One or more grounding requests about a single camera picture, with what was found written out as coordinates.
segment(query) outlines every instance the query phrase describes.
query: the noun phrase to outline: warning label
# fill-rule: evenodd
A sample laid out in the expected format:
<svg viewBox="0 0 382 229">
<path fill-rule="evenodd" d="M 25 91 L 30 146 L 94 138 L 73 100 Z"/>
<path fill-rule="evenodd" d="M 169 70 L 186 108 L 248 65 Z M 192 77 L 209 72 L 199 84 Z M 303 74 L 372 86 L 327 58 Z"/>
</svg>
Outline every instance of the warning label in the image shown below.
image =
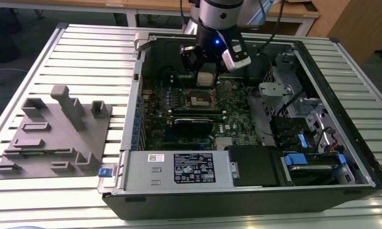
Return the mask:
<svg viewBox="0 0 382 229">
<path fill-rule="evenodd" d="M 173 181 L 177 184 L 215 182 L 212 154 L 173 154 Z"/>
</svg>

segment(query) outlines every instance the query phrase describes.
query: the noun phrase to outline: table leg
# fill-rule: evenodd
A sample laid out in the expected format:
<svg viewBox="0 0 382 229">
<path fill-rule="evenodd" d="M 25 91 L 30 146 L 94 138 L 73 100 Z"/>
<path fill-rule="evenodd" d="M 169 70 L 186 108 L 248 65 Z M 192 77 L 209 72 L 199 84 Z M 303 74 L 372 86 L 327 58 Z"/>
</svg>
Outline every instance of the table leg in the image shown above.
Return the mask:
<svg viewBox="0 0 382 229">
<path fill-rule="evenodd" d="M 312 26 L 315 19 L 313 18 L 305 18 L 303 23 L 300 24 L 297 31 L 295 32 L 295 36 L 304 37 L 307 36 L 307 33 L 309 31 L 309 28 Z"/>
<path fill-rule="evenodd" d="M 37 18 L 41 19 L 43 18 L 43 10 L 33 10 L 35 12 Z"/>
<path fill-rule="evenodd" d="M 128 27 L 137 27 L 137 12 L 132 9 L 125 9 Z"/>
</svg>

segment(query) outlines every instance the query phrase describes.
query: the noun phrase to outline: metal workbench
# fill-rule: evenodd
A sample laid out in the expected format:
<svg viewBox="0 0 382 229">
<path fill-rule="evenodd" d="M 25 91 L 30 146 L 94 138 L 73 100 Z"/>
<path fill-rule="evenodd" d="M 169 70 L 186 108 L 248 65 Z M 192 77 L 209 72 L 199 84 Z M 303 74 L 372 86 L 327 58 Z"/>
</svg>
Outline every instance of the metal workbench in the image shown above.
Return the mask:
<svg viewBox="0 0 382 229">
<path fill-rule="evenodd" d="M 133 38 L 137 31 L 180 33 L 110 26 L 68 25 L 57 28 L 0 117 L 2 150 L 22 119 L 25 98 L 49 97 L 53 84 L 66 84 L 80 102 L 102 100 L 113 105 L 102 163 L 118 159 L 124 115 L 133 73 Z M 267 38 L 267 35 L 244 34 Z M 280 39 L 297 39 L 277 36 Z M 339 43 L 323 38 L 299 38 L 320 68 L 348 116 L 382 165 L 382 95 Z M 189 220 L 120 220 L 100 198 L 98 177 L 0 180 L 0 228 L 382 228 L 382 196 L 347 202 L 320 213 Z M 105 180 L 106 186 L 113 179 Z"/>
</svg>

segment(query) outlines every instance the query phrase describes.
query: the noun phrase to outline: floor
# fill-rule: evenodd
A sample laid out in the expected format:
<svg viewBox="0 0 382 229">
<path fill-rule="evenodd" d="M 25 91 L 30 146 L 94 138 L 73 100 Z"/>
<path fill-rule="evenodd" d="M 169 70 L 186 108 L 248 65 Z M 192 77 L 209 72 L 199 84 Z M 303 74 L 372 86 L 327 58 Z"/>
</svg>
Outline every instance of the floor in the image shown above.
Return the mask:
<svg viewBox="0 0 382 229">
<path fill-rule="evenodd" d="M 124 25 L 124 16 L 112 13 L 43 11 L 43 18 L 38 19 L 33 10 L 18 10 L 17 18 L 22 25 L 22 31 L 13 35 L 13 41 L 19 49 L 21 56 L 9 63 L 0 63 L 2 68 L 18 68 L 27 70 L 39 54 L 46 40 L 58 22 L 93 25 Z M 180 18 L 158 16 L 148 23 L 144 16 L 138 17 L 141 27 L 178 28 Z M 362 66 L 379 91 L 382 92 L 382 58 L 374 54 Z M 25 73 L 19 71 L 0 71 L 0 114 L 6 106 L 11 94 L 23 79 Z"/>
</svg>

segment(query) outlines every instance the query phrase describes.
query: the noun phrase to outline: black cable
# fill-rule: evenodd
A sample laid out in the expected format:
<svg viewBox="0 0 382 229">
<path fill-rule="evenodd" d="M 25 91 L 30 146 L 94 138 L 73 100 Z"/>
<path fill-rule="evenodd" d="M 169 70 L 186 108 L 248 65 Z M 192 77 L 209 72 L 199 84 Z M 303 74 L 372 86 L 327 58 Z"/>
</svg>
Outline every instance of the black cable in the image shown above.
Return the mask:
<svg viewBox="0 0 382 229">
<path fill-rule="evenodd" d="M 320 139 L 323 138 L 323 134 L 324 132 L 328 130 L 328 129 L 332 129 L 330 126 L 326 126 L 326 128 L 320 131 L 319 133 L 319 137 L 317 137 L 317 140 L 316 140 L 316 143 L 313 145 L 313 150 L 312 150 L 312 154 L 316 154 L 316 151 L 317 151 L 317 145 L 320 143 Z"/>
<path fill-rule="evenodd" d="M 166 18 L 165 24 L 168 23 L 169 19 L 170 19 L 170 16 Z"/>
<path fill-rule="evenodd" d="M 297 93 L 291 97 L 291 99 L 288 100 L 287 103 L 284 103 L 284 105 L 280 107 L 280 109 L 277 110 L 277 112 L 275 113 L 275 116 L 279 116 L 280 112 L 283 111 L 283 109 L 285 109 L 289 104 L 292 104 L 292 102 L 297 99 L 297 97 L 300 96 L 300 94 L 303 94 L 304 89 L 301 88 Z"/>
<path fill-rule="evenodd" d="M 261 13 L 263 13 L 263 18 L 264 18 L 264 21 L 265 21 L 265 12 L 264 12 L 264 8 L 263 8 L 261 0 L 259 0 L 259 4 L 260 4 L 260 10 L 261 10 Z"/>
<path fill-rule="evenodd" d="M 181 27 L 185 25 L 185 17 L 184 17 L 184 12 L 182 12 L 182 0 L 178 0 L 178 12 L 180 12 L 180 19 L 182 21 Z"/>
<path fill-rule="evenodd" d="M 271 34 L 268 40 L 265 41 L 265 43 L 257 48 L 257 53 L 261 52 L 263 48 L 264 48 L 264 47 L 268 45 L 268 43 L 272 41 L 272 38 L 273 38 L 273 36 L 275 36 L 275 33 L 276 33 L 277 30 L 279 30 L 280 18 L 281 18 L 283 8 L 284 8 L 284 1 L 285 1 L 285 0 L 281 0 L 279 15 L 277 15 L 277 19 L 276 19 L 276 21 L 275 21 L 275 26 L 273 26 L 272 34 Z"/>
</svg>

